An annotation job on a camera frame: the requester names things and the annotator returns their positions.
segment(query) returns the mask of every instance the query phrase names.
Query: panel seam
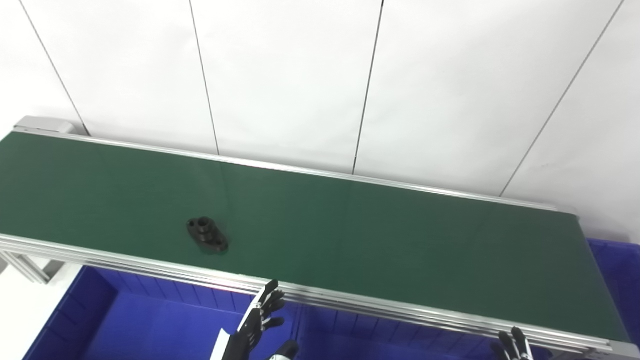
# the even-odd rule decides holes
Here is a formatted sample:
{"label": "panel seam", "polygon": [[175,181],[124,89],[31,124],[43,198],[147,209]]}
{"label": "panel seam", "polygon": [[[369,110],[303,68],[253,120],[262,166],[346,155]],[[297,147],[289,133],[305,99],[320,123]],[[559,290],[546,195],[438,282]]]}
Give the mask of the panel seam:
{"label": "panel seam", "polygon": [[607,28],[609,27],[609,25],[611,24],[611,22],[613,21],[613,18],[615,18],[616,14],[618,13],[618,10],[620,9],[620,7],[622,6],[622,4],[625,2],[625,0],[620,0],[620,3],[618,3],[618,6],[616,7],[616,9],[613,11],[613,14],[611,14],[611,17],[609,17],[609,20],[607,21],[607,23],[605,24],[604,28],[602,28],[602,31],[600,32],[600,34],[598,35],[598,37],[596,38],[595,42],[593,43],[593,45],[591,46],[591,48],[589,49],[589,51],[587,52],[587,55],[584,57],[584,59],[582,60],[582,62],[580,63],[580,66],[578,66],[578,69],[576,70],[575,74],[573,75],[573,77],[571,78],[571,80],[569,81],[568,85],[566,86],[566,88],[564,89],[564,91],[562,92],[562,94],[560,95],[560,98],[558,99],[558,101],[556,102],[556,105],[553,107],[553,109],[551,109],[551,112],[549,113],[549,115],[547,116],[547,119],[545,120],[545,122],[542,124],[542,126],[540,127],[540,130],[538,131],[538,133],[536,134],[536,136],[533,138],[533,141],[531,142],[531,144],[529,145],[529,147],[527,148],[527,150],[525,151],[524,155],[522,156],[522,158],[520,159],[520,162],[518,162],[518,165],[516,165],[514,171],[511,173],[511,176],[509,176],[509,179],[507,180],[506,184],[504,185],[504,187],[502,188],[502,191],[500,191],[500,194],[498,195],[499,197],[502,197],[502,195],[504,194],[504,192],[507,190],[507,187],[511,184],[511,181],[513,180],[513,178],[515,177],[516,173],[518,172],[518,170],[520,170],[520,167],[522,166],[522,163],[524,163],[525,159],[527,158],[527,156],[529,155],[529,153],[531,152],[531,149],[534,147],[534,145],[536,144],[536,142],[538,141],[538,138],[540,137],[540,134],[542,134],[542,132],[545,130],[545,128],[547,127],[547,124],[549,123],[549,120],[551,120],[551,118],[554,116],[554,114],[556,113],[556,110],[558,109],[558,106],[560,105],[560,103],[562,102],[562,100],[564,99],[565,95],[567,94],[567,92],[569,91],[569,88],[571,88],[571,86],[573,85],[573,82],[575,81],[575,79],[578,77],[578,74],[580,74],[580,71],[582,70],[582,68],[584,67],[584,64],[587,62],[587,60],[589,59],[589,57],[591,56],[591,53],[593,52],[593,49],[595,49],[595,47],[598,45],[598,43],[600,42],[600,39],[602,38],[602,35],[604,35],[605,31],[607,31]]}
{"label": "panel seam", "polygon": [[376,26],[376,37],[373,40],[373,51],[371,53],[371,64],[369,65],[369,76],[367,77],[367,88],[364,92],[364,102],[362,104],[362,114],[360,116],[360,127],[358,128],[358,139],[356,140],[356,150],[353,155],[353,166],[351,167],[351,175],[355,173],[356,161],[358,160],[358,150],[360,148],[360,136],[362,135],[362,124],[364,123],[364,113],[367,108],[367,97],[369,96],[369,85],[371,84],[371,72],[373,71],[373,60],[376,57],[376,46],[378,45],[378,33],[380,33],[380,21],[382,19],[382,8],[385,0],[380,2],[380,13],[378,14],[378,25]]}
{"label": "panel seam", "polygon": [[84,128],[84,131],[86,132],[86,134],[88,136],[91,136],[91,133],[89,133],[89,130],[86,128],[86,124],[84,123],[84,120],[82,119],[82,116],[80,116],[80,112],[78,111],[76,104],[74,103],[73,99],[71,98],[71,95],[69,94],[69,90],[67,90],[67,86],[65,85],[64,81],[62,81],[62,77],[60,76],[60,73],[58,72],[58,69],[56,68],[55,64],[53,64],[53,59],[51,59],[51,55],[49,55],[49,52],[48,52],[47,48],[44,46],[44,42],[42,42],[42,38],[40,38],[40,34],[38,33],[38,30],[36,30],[36,27],[33,24],[33,21],[31,20],[31,17],[29,16],[29,13],[27,12],[27,9],[24,7],[24,4],[22,3],[22,0],[18,0],[18,2],[20,3],[20,6],[22,7],[22,11],[24,11],[24,15],[26,15],[27,20],[29,21],[29,24],[31,25],[31,29],[33,29],[33,32],[35,33],[36,37],[38,38],[38,42],[40,43],[40,46],[42,46],[42,49],[44,50],[44,53],[47,55],[47,59],[49,60],[49,63],[51,64],[51,67],[53,68],[53,71],[56,73],[56,77],[58,77],[58,80],[60,81],[60,84],[62,85],[62,89],[64,89],[65,94],[67,95],[67,98],[69,99],[69,102],[71,102],[71,106],[73,106],[74,111],[76,112],[76,115],[78,116],[78,119],[80,119],[80,123],[82,124],[82,127]]}
{"label": "panel seam", "polygon": [[216,142],[216,154],[220,155],[218,147],[218,136],[216,134],[216,126],[213,123],[213,111],[211,110],[211,100],[209,98],[209,87],[207,86],[207,76],[204,73],[204,64],[202,63],[202,52],[200,51],[200,40],[198,39],[198,30],[196,29],[196,19],[193,16],[193,5],[189,0],[189,10],[191,11],[191,22],[193,23],[193,34],[196,37],[196,47],[198,48],[198,59],[200,60],[200,70],[202,71],[202,81],[204,83],[204,92],[207,96],[207,106],[209,107],[209,118],[211,119],[211,129],[213,130],[213,140]]}

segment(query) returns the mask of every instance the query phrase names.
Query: white wall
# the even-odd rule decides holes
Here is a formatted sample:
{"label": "white wall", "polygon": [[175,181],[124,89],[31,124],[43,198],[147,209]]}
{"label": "white wall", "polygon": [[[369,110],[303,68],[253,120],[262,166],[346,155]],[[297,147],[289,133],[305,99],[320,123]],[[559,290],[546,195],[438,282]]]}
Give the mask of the white wall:
{"label": "white wall", "polygon": [[81,126],[18,1],[0,1],[0,138],[24,115]]}
{"label": "white wall", "polygon": [[504,192],[575,208],[588,236],[640,242],[640,1],[626,1]]}
{"label": "white wall", "polygon": [[[379,1],[23,2],[93,136],[351,172],[367,95],[356,174],[498,195],[546,123],[504,196],[640,243],[637,1],[550,118],[618,0],[387,0],[370,83]],[[0,126],[79,124],[0,6]]]}

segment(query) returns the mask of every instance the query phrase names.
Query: green conveyor belt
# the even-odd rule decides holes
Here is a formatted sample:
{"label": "green conveyor belt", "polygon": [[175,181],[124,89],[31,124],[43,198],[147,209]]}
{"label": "green conveyor belt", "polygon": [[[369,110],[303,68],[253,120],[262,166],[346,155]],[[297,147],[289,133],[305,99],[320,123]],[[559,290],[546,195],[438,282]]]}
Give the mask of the green conveyor belt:
{"label": "green conveyor belt", "polygon": [[11,133],[0,233],[628,341],[562,212]]}

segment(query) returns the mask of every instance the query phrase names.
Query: blue plastic bin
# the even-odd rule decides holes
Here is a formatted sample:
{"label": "blue plastic bin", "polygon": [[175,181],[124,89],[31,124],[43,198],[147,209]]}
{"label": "blue plastic bin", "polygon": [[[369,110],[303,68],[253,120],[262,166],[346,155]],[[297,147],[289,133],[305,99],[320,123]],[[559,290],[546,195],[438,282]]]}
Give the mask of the blue plastic bin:
{"label": "blue plastic bin", "polygon": [[[640,247],[589,243],[637,341]],[[250,301],[249,295],[84,267],[25,359],[208,360],[219,330],[232,332]],[[251,359],[265,359],[293,338],[300,343],[298,360],[493,360],[491,340],[480,336],[299,304],[276,315],[285,325],[266,331]],[[536,360],[548,358],[546,350],[534,351]]]}

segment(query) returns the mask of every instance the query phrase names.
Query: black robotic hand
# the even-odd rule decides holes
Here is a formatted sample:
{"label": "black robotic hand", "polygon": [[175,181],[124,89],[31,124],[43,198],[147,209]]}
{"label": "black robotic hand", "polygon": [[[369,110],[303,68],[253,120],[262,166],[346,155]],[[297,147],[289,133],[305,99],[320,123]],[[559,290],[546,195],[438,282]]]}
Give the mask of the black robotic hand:
{"label": "black robotic hand", "polygon": [[498,360],[534,360],[531,355],[531,347],[526,336],[518,327],[511,328],[510,336],[506,331],[500,331],[498,338],[500,343],[491,343],[491,349]]}
{"label": "black robotic hand", "polygon": [[[211,360],[247,360],[249,353],[260,341],[262,332],[284,323],[283,318],[271,318],[271,313],[284,307],[284,293],[278,288],[278,281],[272,280],[263,286],[253,298],[244,313],[235,333],[227,334],[220,329],[218,339],[211,354]],[[291,360],[298,352],[294,340],[286,341],[270,360]]]}

